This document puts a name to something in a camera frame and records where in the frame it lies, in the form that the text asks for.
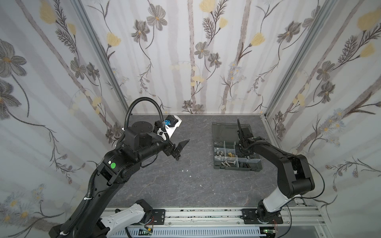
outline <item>parts organizer box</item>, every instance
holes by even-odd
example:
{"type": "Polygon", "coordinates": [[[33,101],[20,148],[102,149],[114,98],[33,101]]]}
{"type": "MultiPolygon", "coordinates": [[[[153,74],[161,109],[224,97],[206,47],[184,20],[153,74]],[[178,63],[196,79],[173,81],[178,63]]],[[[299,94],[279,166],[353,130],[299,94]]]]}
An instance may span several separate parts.
{"type": "MultiPolygon", "coordinates": [[[[241,124],[241,127],[251,127],[248,124],[241,124]]],[[[246,158],[241,154],[238,138],[238,124],[236,123],[217,123],[212,124],[213,142],[214,142],[214,163],[215,169],[242,170],[242,171],[261,171],[262,163],[259,154],[250,155],[246,158]],[[223,165],[223,162],[230,162],[230,166],[223,165]]]]}

